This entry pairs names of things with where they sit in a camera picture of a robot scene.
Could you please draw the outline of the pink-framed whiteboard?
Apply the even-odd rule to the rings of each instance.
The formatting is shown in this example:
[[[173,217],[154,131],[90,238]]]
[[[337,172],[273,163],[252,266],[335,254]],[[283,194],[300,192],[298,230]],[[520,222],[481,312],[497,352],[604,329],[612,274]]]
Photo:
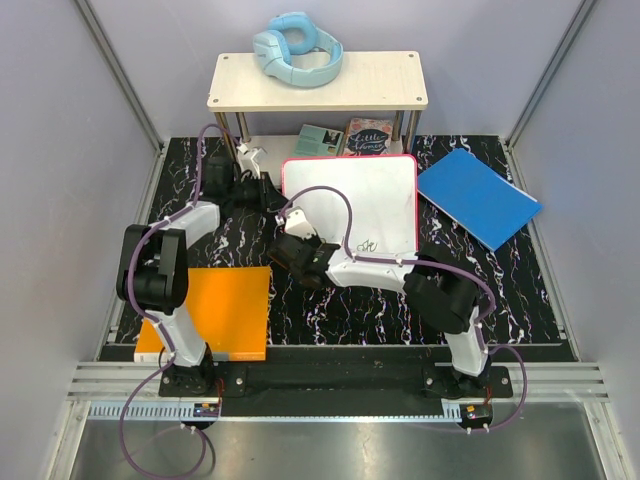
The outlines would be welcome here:
[[[396,254],[418,249],[417,162],[411,155],[289,159],[282,189],[319,237],[340,243],[351,222],[354,253]]]

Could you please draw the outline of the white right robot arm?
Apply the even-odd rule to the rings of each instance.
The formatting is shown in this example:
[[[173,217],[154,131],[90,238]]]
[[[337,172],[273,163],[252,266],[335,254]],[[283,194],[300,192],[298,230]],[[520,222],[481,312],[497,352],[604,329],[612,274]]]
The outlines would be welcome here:
[[[282,233],[268,255],[308,288],[368,287],[402,294],[412,313],[444,334],[457,390],[472,397],[488,387],[490,355],[481,328],[496,308],[495,295],[476,275],[440,262],[434,249],[376,255],[357,252],[347,242]]]

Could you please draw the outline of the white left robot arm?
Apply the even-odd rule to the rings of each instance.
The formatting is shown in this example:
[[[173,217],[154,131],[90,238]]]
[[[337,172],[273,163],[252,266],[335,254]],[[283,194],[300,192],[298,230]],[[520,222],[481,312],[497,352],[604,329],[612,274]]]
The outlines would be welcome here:
[[[285,203],[267,172],[241,172],[231,159],[215,157],[200,168],[195,197],[182,209],[125,229],[116,292],[162,341],[168,356],[159,367],[163,382],[196,396],[208,394],[216,382],[210,347],[185,305],[189,247],[215,232],[237,208],[273,213]]]

